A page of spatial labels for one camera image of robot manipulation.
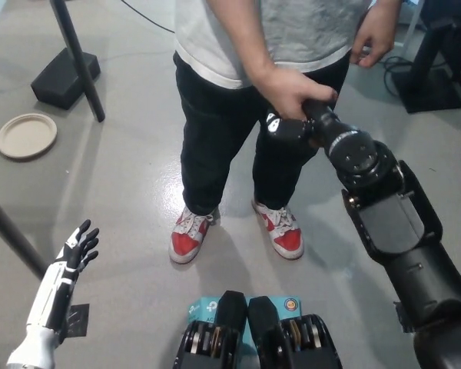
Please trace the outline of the person right hand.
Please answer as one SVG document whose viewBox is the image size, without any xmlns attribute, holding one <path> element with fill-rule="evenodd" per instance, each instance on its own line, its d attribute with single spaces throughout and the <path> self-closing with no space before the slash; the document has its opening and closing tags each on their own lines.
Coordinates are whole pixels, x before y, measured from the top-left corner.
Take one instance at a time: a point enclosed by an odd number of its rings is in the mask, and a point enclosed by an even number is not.
<svg viewBox="0 0 461 369">
<path fill-rule="evenodd" d="M 257 90 L 271 103 L 279 116 L 305 121 L 306 100 L 333 102 L 337 92 L 319 84 L 297 70 L 268 65 L 250 77 Z"/>
</svg>

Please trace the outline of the person left hand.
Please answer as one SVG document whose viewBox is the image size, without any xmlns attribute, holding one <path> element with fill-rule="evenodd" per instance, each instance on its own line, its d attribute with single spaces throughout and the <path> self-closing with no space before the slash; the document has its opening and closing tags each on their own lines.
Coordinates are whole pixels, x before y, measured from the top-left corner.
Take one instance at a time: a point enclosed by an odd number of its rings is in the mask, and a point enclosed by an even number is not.
<svg viewBox="0 0 461 369">
<path fill-rule="evenodd" d="M 350 62 L 373 67 L 394 46 L 401 1 L 376 1 L 366 13 L 350 54 Z"/>
</svg>

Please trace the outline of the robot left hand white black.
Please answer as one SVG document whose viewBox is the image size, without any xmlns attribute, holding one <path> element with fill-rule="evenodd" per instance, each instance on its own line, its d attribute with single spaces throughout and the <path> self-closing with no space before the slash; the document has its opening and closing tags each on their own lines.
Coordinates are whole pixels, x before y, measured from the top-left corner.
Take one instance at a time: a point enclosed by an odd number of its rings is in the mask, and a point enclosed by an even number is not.
<svg viewBox="0 0 461 369">
<path fill-rule="evenodd" d="M 27 331 L 42 327 L 63 335 L 79 274 L 98 256 L 99 229 L 90 227 L 89 219 L 77 227 L 48 266 L 28 316 Z"/>
</svg>

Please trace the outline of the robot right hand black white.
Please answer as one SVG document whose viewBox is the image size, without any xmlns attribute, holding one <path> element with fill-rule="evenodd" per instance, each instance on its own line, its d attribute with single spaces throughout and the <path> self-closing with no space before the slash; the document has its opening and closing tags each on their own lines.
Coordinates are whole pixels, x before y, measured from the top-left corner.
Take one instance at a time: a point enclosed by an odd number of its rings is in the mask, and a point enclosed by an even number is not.
<svg viewBox="0 0 461 369">
<path fill-rule="evenodd" d="M 333 110 L 327 103 L 312 99 L 304 101 L 302 109 L 305 120 L 282 118 L 274 108 L 269 108 L 266 117 L 268 134 L 283 142 L 304 141 L 314 147 L 323 147 L 326 143 L 324 126 Z"/>
</svg>

